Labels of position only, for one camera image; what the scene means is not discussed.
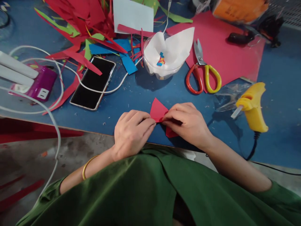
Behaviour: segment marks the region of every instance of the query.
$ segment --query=hand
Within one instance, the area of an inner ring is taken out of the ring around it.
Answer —
[[[176,124],[172,119],[181,121],[182,124]],[[215,137],[209,131],[202,114],[192,103],[175,104],[164,116],[162,124],[203,151],[214,144]]]
[[[147,142],[156,126],[150,114],[131,110],[119,118],[114,131],[114,160],[118,161],[137,154]]]

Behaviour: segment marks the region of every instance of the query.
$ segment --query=table surface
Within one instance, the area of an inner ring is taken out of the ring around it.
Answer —
[[[55,53],[70,46],[69,42],[43,21],[34,11],[34,7],[46,10],[42,1],[16,0],[10,2],[12,23],[5,30],[0,30],[0,49],[8,53],[19,45],[32,45]],[[185,5],[172,4],[171,12],[186,17],[193,15]],[[169,20],[169,26],[175,23]],[[156,27],[155,31],[163,30],[164,26]],[[301,169],[301,32],[282,27],[279,40],[282,45],[271,49],[266,45],[259,70],[258,81],[266,83],[266,92],[261,99],[262,113],[269,131],[260,136],[253,161],[281,165]],[[44,57],[45,55],[32,49],[23,49],[16,53],[19,59]],[[119,85],[125,75],[121,59],[110,56],[117,67],[109,84],[108,90]],[[167,108],[176,103],[192,102],[204,116],[210,131],[243,156],[248,156],[253,146],[254,132],[249,129],[246,118],[241,115],[237,120],[231,119],[231,111],[215,112],[214,95],[192,95],[186,89],[184,77],[188,72],[185,63],[170,79],[159,81],[150,76],[145,68],[138,66],[138,71],[129,75],[120,89],[104,96],[97,111],[87,111],[66,103],[53,111],[57,124],[72,128],[107,135],[113,135],[115,124],[123,112],[131,109],[150,112],[151,103],[156,97]],[[74,74],[64,69],[63,81],[68,87]],[[243,83],[238,79],[232,83]],[[10,87],[11,83],[0,79],[0,85]],[[60,95],[60,84],[57,79],[49,101],[50,106]],[[40,106],[31,106],[26,99],[0,91],[0,105],[14,110],[27,112],[39,111]],[[49,116],[19,115],[0,110],[4,117],[51,124]],[[148,142],[196,150],[196,148],[180,137],[167,138],[165,128],[157,125]]]

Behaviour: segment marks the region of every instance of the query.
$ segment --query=clear plastic container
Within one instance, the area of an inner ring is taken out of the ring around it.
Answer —
[[[153,36],[149,37],[143,46],[143,50],[145,50],[145,48],[147,47],[148,43],[150,42],[150,40],[152,39]],[[164,33],[164,39],[166,40],[168,37],[170,37],[167,33]],[[178,72],[180,70],[180,68],[182,67],[182,65],[184,64],[184,62],[179,65],[178,67],[175,68],[170,68],[168,70],[162,69],[160,66],[157,66],[157,64],[151,64],[147,58],[145,57],[145,54],[143,53],[143,61],[144,64],[146,65],[146,70],[150,75],[156,75],[157,79],[159,80],[165,80],[170,78],[174,73]]]

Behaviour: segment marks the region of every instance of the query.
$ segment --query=concrete floor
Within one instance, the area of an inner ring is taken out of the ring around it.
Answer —
[[[86,133],[82,137],[63,138],[59,154],[59,165],[53,181],[67,176],[84,165],[91,157],[100,154],[114,144],[110,136]],[[39,179],[48,180],[53,167],[57,139],[33,140],[0,144],[0,185],[5,184],[22,174],[26,177],[0,191],[0,200],[20,191]],[[204,153],[195,153],[195,161],[216,171],[210,159]],[[287,175],[264,166],[254,164],[262,173],[282,186],[301,196],[301,177]],[[299,173],[301,170],[276,167],[280,170]],[[42,188],[27,195],[17,204],[0,214],[0,225],[15,225],[34,205]]]

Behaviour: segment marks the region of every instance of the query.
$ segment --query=phone screen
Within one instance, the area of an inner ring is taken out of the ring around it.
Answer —
[[[105,91],[116,64],[98,57],[93,57],[91,63],[102,72],[102,75],[98,75],[95,72],[87,69],[82,78],[82,83],[91,89]],[[88,108],[90,110],[96,110],[102,96],[102,93],[96,93],[88,90],[79,84],[70,100],[70,103],[80,107]]]

